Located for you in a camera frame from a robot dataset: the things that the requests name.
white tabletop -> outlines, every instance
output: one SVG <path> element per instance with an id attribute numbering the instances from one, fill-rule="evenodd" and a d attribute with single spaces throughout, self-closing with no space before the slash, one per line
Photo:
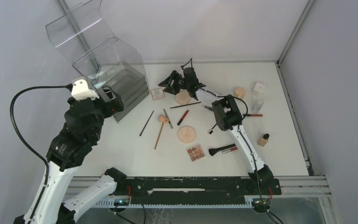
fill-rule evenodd
<path id="1" fill-rule="evenodd" d="M 251 92 L 256 82 L 267 86 L 264 92 L 264 106 L 260 110 L 264 116 L 246 117 L 244 126 L 257 152 L 270 167 L 275 176 L 308 175 L 297 134 L 283 93 L 282 85 L 274 63 L 194 63 L 200 82 L 215 92 L 234 94 L 234 89 L 246 90 L 244 100 L 251 107 Z M 151 89 L 163 81 L 172 70 L 179 71 L 178 64 L 154 64 L 145 66 Z M 241 112 L 245 107 L 237 101 Z M 76 176 L 99 176 L 106 169 L 115 167 L 128 176 L 247 176 L 248 170 L 239 151 L 210 156 L 209 148 L 232 144 L 227 133 L 215 128 L 213 113 L 202 108 L 201 104 L 169 109 L 178 105 L 174 96 L 166 94 L 164 99 L 153 101 L 151 96 L 144 99 L 118 124 L 114 119 L 106 119 L 98 146 L 85 158 Z M 154 145 L 160 130 L 159 115 L 167 110 L 174 129 L 164 125 L 157 150 Z M 180 125 L 191 126 L 196 131 L 196 139 L 189 144 L 181 143 L 177 137 L 180 129 L 176 123 L 183 113 L 190 112 Z M 151 112 L 144 133 L 139 134 Z M 257 145 L 258 138 L 269 133 L 268 143 Z M 192 162 L 186 149 L 201 144 L 206 157 Z"/>

makeup palette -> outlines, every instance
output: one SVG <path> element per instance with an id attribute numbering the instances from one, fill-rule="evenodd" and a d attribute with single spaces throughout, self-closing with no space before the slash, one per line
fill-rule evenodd
<path id="1" fill-rule="evenodd" d="M 200 160 L 205 157 L 205 153 L 204 151 L 202 151 L 201 145 L 196 145 L 187 149 L 187 153 L 189 154 L 192 162 Z"/>

acrylic organizer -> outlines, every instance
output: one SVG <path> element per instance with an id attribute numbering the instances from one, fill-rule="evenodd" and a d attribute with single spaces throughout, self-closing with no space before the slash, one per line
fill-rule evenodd
<path id="1" fill-rule="evenodd" d="M 147 95 L 146 72 L 138 51 L 117 38 L 100 14 L 102 0 L 91 0 L 69 9 L 46 25 L 53 46 L 101 92 L 110 86 L 120 95 L 124 111 L 120 121 Z"/>

gray wall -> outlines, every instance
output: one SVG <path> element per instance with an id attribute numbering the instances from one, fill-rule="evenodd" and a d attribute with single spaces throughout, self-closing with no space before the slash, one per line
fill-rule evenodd
<path id="1" fill-rule="evenodd" d="M 27 211 L 44 173 L 10 123 L 12 97 L 26 87 L 67 84 L 78 76 L 46 35 L 44 26 L 60 15 L 53 0 L 0 0 L 0 224 Z M 67 90 L 36 90 L 16 103 L 20 131 L 43 156 L 62 128 L 69 96 Z"/>
<path id="2" fill-rule="evenodd" d="M 358 223 L 358 1 L 318 1 L 283 72 L 317 170 Z"/>

brush handle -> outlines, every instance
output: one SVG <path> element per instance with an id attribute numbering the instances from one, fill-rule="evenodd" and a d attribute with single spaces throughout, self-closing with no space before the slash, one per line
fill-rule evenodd
<path id="1" fill-rule="evenodd" d="M 163 127 L 164 127 L 164 123 L 161 123 L 160 132 L 158 133 L 158 137 L 157 137 L 157 141 L 156 141 L 156 145 L 154 146 L 154 149 L 157 149 L 158 140 L 160 139 L 160 135 L 161 135 L 161 131 L 163 130 Z"/>
<path id="2" fill-rule="evenodd" d="M 231 145 L 228 145 L 228 146 L 223 146 L 223 147 L 220 147 L 220 148 L 210 148 L 209 150 L 216 149 L 217 152 L 220 152 L 221 150 L 232 148 L 232 147 L 235 147 L 235 144 L 231 144 Z"/>

